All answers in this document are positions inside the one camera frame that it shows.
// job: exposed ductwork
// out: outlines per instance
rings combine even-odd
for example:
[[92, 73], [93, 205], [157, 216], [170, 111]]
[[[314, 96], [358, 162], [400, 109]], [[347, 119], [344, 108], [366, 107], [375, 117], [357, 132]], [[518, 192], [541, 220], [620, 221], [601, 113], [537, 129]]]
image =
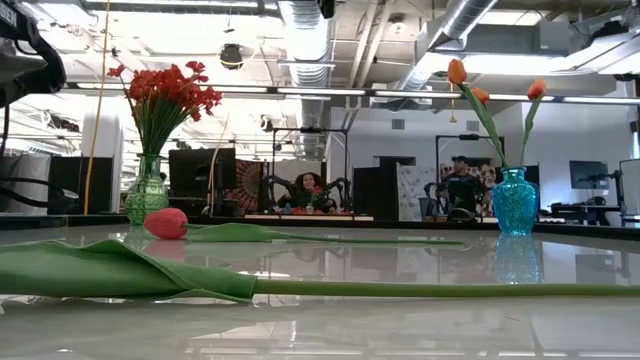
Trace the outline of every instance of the exposed ductwork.
[[425, 53], [409, 74], [398, 83], [396, 89], [421, 90], [434, 72], [430, 70], [433, 69], [434, 63], [442, 61], [442, 56], [433, 53], [433, 50], [446, 44], [452, 46], [451, 50], [464, 50], [467, 35], [497, 2], [498, 0], [449, 1], [445, 14], [421, 32], [416, 42], [416, 50], [423, 47], [422, 51]]
[[[325, 62], [331, 52], [331, 19], [322, 16], [316, 1], [280, 1], [280, 13], [287, 30], [287, 56], [290, 60], [317, 62], [318, 64], [293, 64], [290, 66], [291, 79], [299, 87], [327, 87], [330, 68]], [[303, 127], [329, 127], [329, 114], [322, 100], [301, 100], [297, 118]], [[318, 141], [305, 137], [303, 140], [306, 157], [322, 156]]]

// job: flower bouquet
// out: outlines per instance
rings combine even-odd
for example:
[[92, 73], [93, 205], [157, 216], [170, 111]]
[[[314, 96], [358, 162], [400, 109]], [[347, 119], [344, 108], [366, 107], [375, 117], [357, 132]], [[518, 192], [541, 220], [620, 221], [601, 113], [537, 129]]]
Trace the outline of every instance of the flower bouquet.
[[108, 76], [122, 83], [142, 142], [138, 178], [129, 188], [126, 201], [132, 225], [142, 225], [148, 214], [169, 205], [160, 177], [160, 151], [171, 132], [190, 117], [199, 121], [203, 109], [213, 115], [212, 109], [220, 104], [219, 92], [199, 85], [209, 80], [203, 75], [204, 64], [190, 61], [186, 67], [193, 72], [188, 77], [175, 64], [161, 71], [135, 70], [128, 90], [122, 78], [124, 65], [109, 69]]
[[545, 95], [546, 85], [538, 79], [529, 88], [528, 97], [533, 102], [524, 121], [522, 137], [522, 152], [520, 163], [516, 167], [510, 167], [502, 148], [502, 142], [498, 137], [498, 131], [493, 118], [487, 111], [486, 104], [491, 96], [480, 88], [470, 89], [464, 85], [467, 80], [467, 72], [460, 60], [452, 60], [449, 63], [449, 81], [458, 86], [463, 96], [469, 100], [471, 107], [478, 115], [482, 126], [487, 130], [491, 144], [498, 152], [502, 161], [502, 173], [504, 181], [492, 190], [493, 204], [500, 230], [509, 235], [528, 235], [538, 214], [539, 190], [538, 186], [524, 180], [524, 151], [533, 130], [533, 118]]

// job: blue glass vase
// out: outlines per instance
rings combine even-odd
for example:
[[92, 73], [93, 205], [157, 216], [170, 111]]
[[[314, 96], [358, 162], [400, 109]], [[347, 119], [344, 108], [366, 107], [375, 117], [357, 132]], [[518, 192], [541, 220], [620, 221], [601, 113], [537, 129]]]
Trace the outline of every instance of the blue glass vase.
[[496, 280], [503, 284], [542, 283], [541, 253], [531, 236], [501, 234], [496, 246]]
[[539, 209], [536, 184], [524, 179], [524, 167], [502, 169], [503, 181], [491, 191], [500, 230], [508, 235], [529, 235]]

